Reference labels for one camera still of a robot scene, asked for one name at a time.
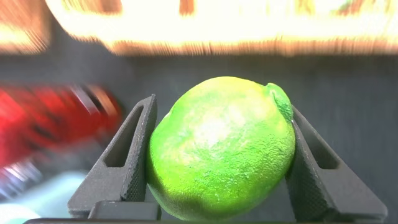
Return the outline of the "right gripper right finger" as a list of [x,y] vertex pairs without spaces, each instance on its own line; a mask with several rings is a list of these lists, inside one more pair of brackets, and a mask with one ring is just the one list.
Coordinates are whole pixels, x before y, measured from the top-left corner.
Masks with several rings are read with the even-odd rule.
[[388,209],[294,109],[295,156],[286,175],[298,222],[382,223]]

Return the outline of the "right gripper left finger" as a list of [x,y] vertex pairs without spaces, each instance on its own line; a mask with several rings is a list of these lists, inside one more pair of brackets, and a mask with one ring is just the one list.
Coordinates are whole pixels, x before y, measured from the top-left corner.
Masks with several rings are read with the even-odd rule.
[[157,119],[151,95],[139,101],[68,202],[73,218],[87,218],[96,202],[143,202],[146,196],[145,161]]

